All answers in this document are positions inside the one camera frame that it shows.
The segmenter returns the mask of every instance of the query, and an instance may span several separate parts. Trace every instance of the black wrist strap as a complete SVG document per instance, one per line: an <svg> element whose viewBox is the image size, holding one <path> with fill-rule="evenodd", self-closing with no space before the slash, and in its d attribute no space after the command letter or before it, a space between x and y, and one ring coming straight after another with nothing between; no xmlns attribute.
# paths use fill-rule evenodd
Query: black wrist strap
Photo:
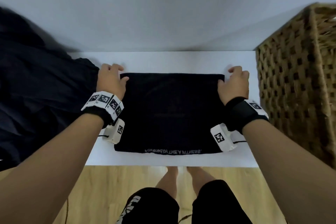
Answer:
<svg viewBox="0 0 336 224"><path fill-rule="evenodd" d="M104 121L103 128L106 128L107 125L110 125L113 122L111 115L104 108L89 106L82 111L82 114L84 113L94 114L102 118Z"/></svg>
<svg viewBox="0 0 336 224"><path fill-rule="evenodd" d="M248 103L244 97L236 97L231 99L226 105L225 110L228 114L226 127L229 131L237 130L242 133L243 127L253 120L266 120L268 118L264 115L259 115Z"/></svg>

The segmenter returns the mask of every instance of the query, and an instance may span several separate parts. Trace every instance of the wicker basket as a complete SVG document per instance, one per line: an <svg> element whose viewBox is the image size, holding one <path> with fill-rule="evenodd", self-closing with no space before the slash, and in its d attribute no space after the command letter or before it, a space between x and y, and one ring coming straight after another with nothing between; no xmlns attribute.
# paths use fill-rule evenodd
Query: wicker basket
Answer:
<svg viewBox="0 0 336 224"><path fill-rule="evenodd" d="M310 5L256 49L261 105L270 122L333 168L335 17L334 4Z"/></svg>

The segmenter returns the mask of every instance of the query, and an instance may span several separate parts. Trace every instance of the black garment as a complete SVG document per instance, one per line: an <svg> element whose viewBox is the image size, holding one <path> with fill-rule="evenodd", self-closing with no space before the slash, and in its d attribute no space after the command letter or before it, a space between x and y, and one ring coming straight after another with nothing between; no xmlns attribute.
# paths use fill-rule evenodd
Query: black garment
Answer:
<svg viewBox="0 0 336 224"><path fill-rule="evenodd" d="M225 118L222 74L124 73L130 79L117 151L183 155L221 152L210 129Z"/></svg>
<svg viewBox="0 0 336 224"><path fill-rule="evenodd" d="M179 205L167 192L144 188L129 197L116 224L177 224L178 217ZM200 189L192 204L191 222L252 224L223 180L208 182Z"/></svg>
<svg viewBox="0 0 336 224"><path fill-rule="evenodd" d="M19 15L0 8L0 171L17 166L79 115L99 69L49 50Z"/></svg>

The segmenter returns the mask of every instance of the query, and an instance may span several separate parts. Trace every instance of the folded black shirt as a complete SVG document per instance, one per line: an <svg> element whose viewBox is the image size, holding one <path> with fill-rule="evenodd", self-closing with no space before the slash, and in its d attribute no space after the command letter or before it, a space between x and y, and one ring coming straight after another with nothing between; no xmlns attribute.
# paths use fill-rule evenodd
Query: folded black shirt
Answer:
<svg viewBox="0 0 336 224"><path fill-rule="evenodd" d="M222 74L124 73L130 79L115 150L184 155L221 152L210 129L225 122L217 93Z"/></svg>

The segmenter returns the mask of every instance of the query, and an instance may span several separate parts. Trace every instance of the leg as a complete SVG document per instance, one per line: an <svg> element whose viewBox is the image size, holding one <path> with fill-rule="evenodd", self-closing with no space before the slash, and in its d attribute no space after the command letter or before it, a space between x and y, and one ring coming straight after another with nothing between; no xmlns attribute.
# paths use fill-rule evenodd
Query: leg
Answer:
<svg viewBox="0 0 336 224"><path fill-rule="evenodd" d="M168 172L155 188L143 188L129 197L117 224L171 224L179 219L176 178L177 167L168 167Z"/></svg>
<svg viewBox="0 0 336 224"><path fill-rule="evenodd" d="M168 171L162 177L162 179L157 183L155 188L163 189L167 192L173 199L177 196L176 179L179 173L177 167L167 167Z"/></svg>
<svg viewBox="0 0 336 224"><path fill-rule="evenodd" d="M192 204L192 224L252 224L235 195L223 180L216 180L200 167L188 167L197 195Z"/></svg>
<svg viewBox="0 0 336 224"><path fill-rule="evenodd" d="M205 172L200 167L187 167L188 172L191 174L192 177L192 186L198 196L200 189L208 182L214 181L216 178L210 175L209 173Z"/></svg>

